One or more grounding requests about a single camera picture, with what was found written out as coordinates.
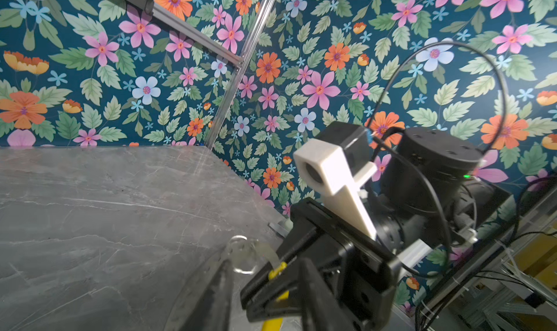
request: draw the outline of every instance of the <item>light blue flower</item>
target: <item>light blue flower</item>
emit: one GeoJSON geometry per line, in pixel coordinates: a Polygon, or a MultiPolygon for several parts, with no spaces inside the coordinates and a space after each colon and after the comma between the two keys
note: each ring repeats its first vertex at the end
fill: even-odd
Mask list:
{"type": "Polygon", "coordinates": [[[427,100],[427,96],[423,96],[423,94],[420,94],[417,98],[414,98],[414,101],[417,104],[425,104],[427,100]]]}
{"type": "Polygon", "coordinates": [[[37,24],[40,24],[42,22],[42,20],[46,20],[46,21],[52,21],[52,19],[46,15],[46,13],[50,12],[50,9],[48,7],[42,7],[40,9],[38,9],[37,5],[35,4],[35,2],[27,2],[27,4],[29,5],[29,11],[27,13],[29,13],[29,15],[35,17],[35,22],[37,24]]]}
{"type": "Polygon", "coordinates": [[[412,42],[411,44],[412,44],[412,46],[410,47],[410,50],[412,50],[412,51],[417,51],[418,49],[421,49],[421,47],[422,47],[422,41],[418,41],[418,43],[412,42]]]}
{"type": "Polygon", "coordinates": [[[511,65],[511,61],[512,59],[510,57],[505,59],[503,55],[499,55],[495,60],[495,65],[497,66],[498,70],[506,69],[511,65]]]}
{"type": "Polygon", "coordinates": [[[421,70],[423,67],[423,63],[419,64],[418,66],[416,66],[415,64],[412,64],[412,69],[410,71],[408,71],[409,75],[412,75],[412,77],[416,77],[418,75],[423,75],[423,71],[421,70]]]}
{"type": "Polygon", "coordinates": [[[134,60],[139,60],[141,62],[143,62],[143,58],[147,56],[147,54],[142,53],[141,47],[138,48],[138,51],[131,53],[134,55],[134,60]]]}
{"type": "Polygon", "coordinates": [[[64,79],[64,77],[66,77],[65,73],[60,73],[60,75],[58,75],[56,71],[52,70],[50,71],[50,74],[52,75],[52,77],[47,79],[47,81],[56,82],[56,86],[59,86],[60,83],[68,83],[68,81],[64,79]]]}
{"type": "Polygon", "coordinates": [[[529,98],[534,98],[534,96],[532,94],[530,94],[531,92],[533,92],[534,89],[533,88],[529,88],[529,89],[519,89],[519,95],[517,95],[517,98],[521,98],[523,101],[528,100],[529,98]]]}
{"type": "Polygon", "coordinates": [[[368,109],[366,111],[364,111],[364,113],[366,114],[366,117],[370,117],[373,113],[373,109],[371,106],[368,106],[368,109]]]}
{"type": "Polygon", "coordinates": [[[120,34],[120,37],[118,38],[118,43],[120,43],[122,47],[125,46],[126,44],[130,44],[130,37],[126,36],[126,34],[122,32],[120,34]]]}
{"type": "Polygon", "coordinates": [[[143,105],[141,104],[141,99],[131,102],[131,109],[132,110],[135,110],[136,112],[139,112],[139,110],[142,109],[142,108],[143,108],[143,105]]]}
{"type": "Polygon", "coordinates": [[[458,37],[456,38],[458,41],[466,42],[466,38],[470,37],[471,35],[468,33],[468,29],[465,29],[462,32],[458,32],[456,34],[458,37]]]}
{"type": "Polygon", "coordinates": [[[16,9],[21,9],[19,11],[19,16],[22,17],[23,19],[27,18],[27,14],[32,15],[30,13],[32,7],[35,7],[35,9],[37,8],[37,5],[35,4],[35,2],[29,1],[26,4],[23,0],[16,0],[16,1],[17,1],[17,3],[10,2],[10,7],[16,8],[16,9]]]}
{"type": "Polygon", "coordinates": [[[557,118],[557,110],[549,110],[547,111],[547,113],[553,113],[554,114],[553,119],[557,118]]]}
{"type": "Polygon", "coordinates": [[[429,7],[429,6],[434,5],[434,3],[435,3],[435,0],[425,0],[425,1],[423,2],[423,6],[424,6],[424,7],[429,7]]]}
{"type": "Polygon", "coordinates": [[[364,31],[364,33],[360,36],[360,39],[362,42],[367,42],[369,41],[369,38],[371,37],[372,33],[368,33],[367,31],[364,31]]]}
{"type": "Polygon", "coordinates": [[[128,91],[131,91],[133,88],[135,88],[133,80],[129,80],[129,82],[123,81],[123,83],[124,83],[124,89],[128,89],[128,91]]]}
{"type": "Polygon", "coordinates": [[[443,21],[443,18],[449,15],[449,12],[445,12],[445,7],[441,7],[440,10],[434,10],[433,14],[435,15],[433,20],[438,19],[439,21],[443,21]]]}

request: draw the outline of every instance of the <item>wallpaper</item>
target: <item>wallpaper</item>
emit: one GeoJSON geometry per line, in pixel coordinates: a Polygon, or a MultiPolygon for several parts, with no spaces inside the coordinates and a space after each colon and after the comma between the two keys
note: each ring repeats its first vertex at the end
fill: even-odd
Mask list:
{"type": "MultiPolygon", "coordinates": [[[[156,2],[233,53],[259,4],[156,2]]],[[[0,0],[0,28],[0,146],[202,144],[233,70],[124,0],[0,0]]]]}
{"type": "MultiPolygon", "coordinates": [[[[338,120],[370,119],[388,79],[410,54],[443,39],[486,52],[502,70],[511,96],[503,135],[477,177],[517,195],[528,181],[557,167],[556,0],[280,0],[237,91],[215,152],[283,215],[305,197],[319,197],[299,178],[292,154],[338,120]]],[[[439,46],[420,52],[397,78],[371,123],[425,126],[482,147],[501,124],[498,85],[483,58],[439,46]]],[[[399,136],[387,144],[396,146],[399,136]]],[[[374,181],[389,163],[381,153],[374,181]]],[[[507,201],[479,229],[485,237],[512,218],[507,201]]],[[[466,252],[453,249],[451,260],[466,252]]],[[[438,271],[444,248],[416,269],[438,271]]],[[[435,279],[407,277],[395,302],[411,313],[435,279]]]]}

